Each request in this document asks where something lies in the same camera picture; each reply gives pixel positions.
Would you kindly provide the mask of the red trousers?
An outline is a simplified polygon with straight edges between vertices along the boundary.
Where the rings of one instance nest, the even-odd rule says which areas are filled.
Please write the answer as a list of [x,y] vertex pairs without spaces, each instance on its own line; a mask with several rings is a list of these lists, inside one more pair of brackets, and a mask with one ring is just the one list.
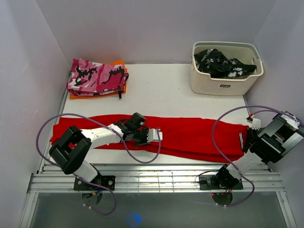
[[133,142],[126,142],[129,150],[160,152],[208,162],[226,162],[217,148],[232,161],[242,157],[242,144],[245,143],[249,128],[247,125],[222,121],[217,123],[213,119],[157,116],[147,116],[146,125],[161,130],[161,145],[153,142],[135,147]]

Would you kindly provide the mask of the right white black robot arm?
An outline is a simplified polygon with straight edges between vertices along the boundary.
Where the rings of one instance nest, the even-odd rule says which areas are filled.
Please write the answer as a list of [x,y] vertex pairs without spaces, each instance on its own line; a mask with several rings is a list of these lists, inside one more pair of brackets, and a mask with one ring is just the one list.
[[251,127],[242,147],[244,155],[224,165],[214,177],[216,186],[221,189],[233,189],[241,182],[241,175],[258,164],[278,162],[304,139],[300,120],[289,112],[277,114],[264,128],[253,114],[247,120]]

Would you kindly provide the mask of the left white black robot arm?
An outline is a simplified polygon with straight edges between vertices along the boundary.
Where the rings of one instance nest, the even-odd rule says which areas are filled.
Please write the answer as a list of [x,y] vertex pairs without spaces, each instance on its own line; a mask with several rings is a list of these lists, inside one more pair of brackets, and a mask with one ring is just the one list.
[[95,190],[101,184],[100,174],[85,160],[87,153],[104,145],[133,141],[135,146],[140,146],[158,140],[157,130],[144,126],[145,122],[144,116],[134,113],[130,119],[106,127],[79,129],[71,126],[56,140],[49,155],[64,174],[82,178],[89,189]]

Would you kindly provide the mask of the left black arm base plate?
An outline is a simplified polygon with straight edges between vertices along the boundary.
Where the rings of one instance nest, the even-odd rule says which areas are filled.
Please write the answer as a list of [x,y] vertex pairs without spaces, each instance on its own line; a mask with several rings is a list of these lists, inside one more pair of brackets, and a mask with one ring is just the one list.
[[[98,175],[97,177],[95,177],[91,183],[92,184],[96,184],[96,185],[101,185],[104,186],[110,190],[114,190],[115,188],[115,176],[113,175]],[[74,182],[74,186],[73,186],[73,190],[77,190],[77,191],[98,191],[100,190],[99,187],[97,186],[93,186],[90,184],[87,184],[86,182],[84,182],[83,180],[80,180],[79,178],[75,178],[75,182]]]

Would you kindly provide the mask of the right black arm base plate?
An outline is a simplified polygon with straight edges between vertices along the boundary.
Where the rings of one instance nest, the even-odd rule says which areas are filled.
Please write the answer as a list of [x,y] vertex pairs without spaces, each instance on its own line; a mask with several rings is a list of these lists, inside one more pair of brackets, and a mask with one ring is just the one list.
[[242,190],[243,184],[241,180],[233,178],[232,180],[219,180],[216,175],[200,175],[200,190]]

